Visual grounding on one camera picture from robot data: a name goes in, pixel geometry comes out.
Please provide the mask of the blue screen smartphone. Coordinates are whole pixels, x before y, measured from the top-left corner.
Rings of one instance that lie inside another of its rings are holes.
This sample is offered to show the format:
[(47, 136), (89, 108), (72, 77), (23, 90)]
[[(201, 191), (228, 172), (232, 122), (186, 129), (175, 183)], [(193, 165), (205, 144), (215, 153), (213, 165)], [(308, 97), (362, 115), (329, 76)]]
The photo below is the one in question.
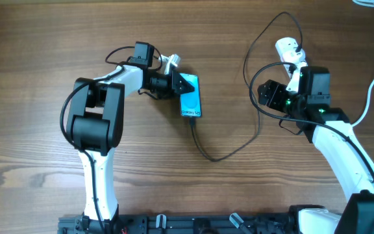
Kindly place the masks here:
[(181, 94), (180, 96), (181, 116), (200, 118), (202, 117), (202, 108), (199, 77), (187, 73), (182, 73), (181, 76), (194, 87), (193, 92)]

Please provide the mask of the white power strip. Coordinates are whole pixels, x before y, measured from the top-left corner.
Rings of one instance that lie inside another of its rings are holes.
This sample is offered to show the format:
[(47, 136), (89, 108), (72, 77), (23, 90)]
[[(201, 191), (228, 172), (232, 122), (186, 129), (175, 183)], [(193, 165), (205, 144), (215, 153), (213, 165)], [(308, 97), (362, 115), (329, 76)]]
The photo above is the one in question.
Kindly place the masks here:
[(275, 43), (275, 48), (278, 54), (279, 54), (279, 51), (285, 50), (285, 49), (296, 48), (297, 50), (297, 47), (298, 47), (297, 40), (291, 37), (281, 38)]

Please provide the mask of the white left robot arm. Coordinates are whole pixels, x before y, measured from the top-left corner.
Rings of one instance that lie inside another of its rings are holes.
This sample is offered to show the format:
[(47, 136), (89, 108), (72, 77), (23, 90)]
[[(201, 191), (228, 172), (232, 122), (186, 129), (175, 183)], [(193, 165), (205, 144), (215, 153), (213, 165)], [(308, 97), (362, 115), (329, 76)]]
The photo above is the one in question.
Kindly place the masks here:
[(60, 130), (79, 152), (86, 189), (83, 214), (61, 218), (59, 232), (124, 233), (113, 180), (113, 158), (123, 134), (125, 98), (132, 93), (155, 100), (179, 98), (181, 116), (202, 116), (199, 78), (178, 71), (180, 57), (160, 54), (136, 42), (127, 60), (95, 79), (78, 78), (60, 112)]

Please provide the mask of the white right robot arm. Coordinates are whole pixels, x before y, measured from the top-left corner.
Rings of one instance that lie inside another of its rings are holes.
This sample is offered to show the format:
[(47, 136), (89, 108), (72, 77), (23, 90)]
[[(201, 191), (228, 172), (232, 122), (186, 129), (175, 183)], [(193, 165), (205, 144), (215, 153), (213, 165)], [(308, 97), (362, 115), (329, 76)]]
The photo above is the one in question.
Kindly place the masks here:
[(374, 163), (357, 140), (348, 117), (330, 106), (327, 68), (291, 66), (298, 88), (268, 80), (249, 97), (257, 110), (279, 111), (280, 121), (294, 122), (300, 133), (326, 158), (345, 194), (347, 205), (335, 214), (317, 205), (296, 205), (296, 233), (374, 233)]

